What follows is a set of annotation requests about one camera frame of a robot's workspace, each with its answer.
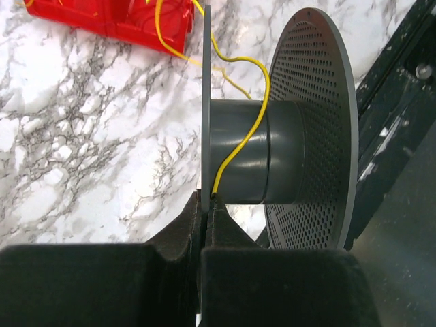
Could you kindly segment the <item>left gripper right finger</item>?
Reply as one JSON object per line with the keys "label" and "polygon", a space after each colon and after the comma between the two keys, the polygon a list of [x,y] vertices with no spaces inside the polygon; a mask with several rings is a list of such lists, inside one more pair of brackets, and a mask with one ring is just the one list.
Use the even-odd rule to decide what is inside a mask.
{"label": "left gripper right finger", "polygon": [[364,273],[342,250],[259,247],[213,196],[201,253],[202,326],[376,326]]}

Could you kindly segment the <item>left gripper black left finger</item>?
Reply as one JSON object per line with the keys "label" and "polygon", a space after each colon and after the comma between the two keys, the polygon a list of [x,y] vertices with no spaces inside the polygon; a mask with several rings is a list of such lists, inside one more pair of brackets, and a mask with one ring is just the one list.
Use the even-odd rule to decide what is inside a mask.
{"label": "left gripper black left finger", "polygon": [[202,220],[194,192],[144,243],[11,245],[2,326],[194,326]]}

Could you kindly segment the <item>grey cable spool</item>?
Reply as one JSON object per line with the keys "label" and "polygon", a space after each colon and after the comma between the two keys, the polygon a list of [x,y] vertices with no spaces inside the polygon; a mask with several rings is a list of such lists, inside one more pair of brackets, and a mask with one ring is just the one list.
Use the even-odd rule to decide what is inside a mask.
{"label": "grey cable spool", "polygon": [[345,44],[322,10],[304,8],[286,24],[272,59],[267,102],[211,97],[211,18],[204,21],[201,210],[264,206],[276,249],[341,249],[356,195],[358,110]]}

